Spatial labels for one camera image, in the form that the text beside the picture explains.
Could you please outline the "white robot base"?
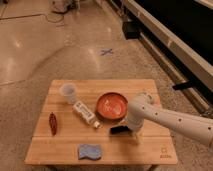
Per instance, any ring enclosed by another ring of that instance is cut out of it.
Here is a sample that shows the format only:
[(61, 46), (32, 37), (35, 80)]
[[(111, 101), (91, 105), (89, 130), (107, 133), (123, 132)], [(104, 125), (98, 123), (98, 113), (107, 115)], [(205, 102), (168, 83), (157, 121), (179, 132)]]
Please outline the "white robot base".
[(73, 0), (49, 0), (50, 8), (55, 13), (66, 13), (73, 4)]

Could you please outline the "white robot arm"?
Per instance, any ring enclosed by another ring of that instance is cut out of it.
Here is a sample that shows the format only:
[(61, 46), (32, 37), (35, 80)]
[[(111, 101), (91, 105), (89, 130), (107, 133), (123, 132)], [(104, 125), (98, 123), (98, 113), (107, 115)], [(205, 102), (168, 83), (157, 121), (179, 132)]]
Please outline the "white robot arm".
[(134, 132), (140, 131), (147, 119), (213, 149), (213, 119), (154, 106), (147, 93), (132, 98), (127, 111), (127, 127)]

